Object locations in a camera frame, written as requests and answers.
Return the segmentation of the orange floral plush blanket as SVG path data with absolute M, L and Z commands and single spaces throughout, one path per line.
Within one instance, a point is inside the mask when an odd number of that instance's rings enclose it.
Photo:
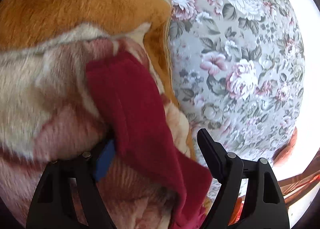
M 145 62 L 175 147 L 195 160 L 171 85 L 169 0 L 1 1 L 1 199 L 21 226 L 47 162 L 95 145 L 105 126 L 85 66 L 124 48 Z

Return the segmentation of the wooden headboard frame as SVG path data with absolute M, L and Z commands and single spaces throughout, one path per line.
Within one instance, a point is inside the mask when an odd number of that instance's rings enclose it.
M 319 182 L 319 151 L 303 173 L 279 181 L 286 208 L 309 193 Z

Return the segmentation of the grey floral quilt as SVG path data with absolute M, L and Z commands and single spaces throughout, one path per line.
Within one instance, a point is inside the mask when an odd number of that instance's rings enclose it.
M 302 103 L 304 45 L 289 0 L 171 0 L 173 87 L 192 132 L 274 162 Z

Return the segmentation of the dark red knit sweater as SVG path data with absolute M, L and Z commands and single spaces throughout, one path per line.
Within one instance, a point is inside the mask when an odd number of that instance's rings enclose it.
M 171 228 L 199 228 L 212 175 L 175 147 L 162 98 L 146 67 L 121 52 L 89 62 L 86 78 L 100 115 L 114 132 L 118 156 L 178 194 Z

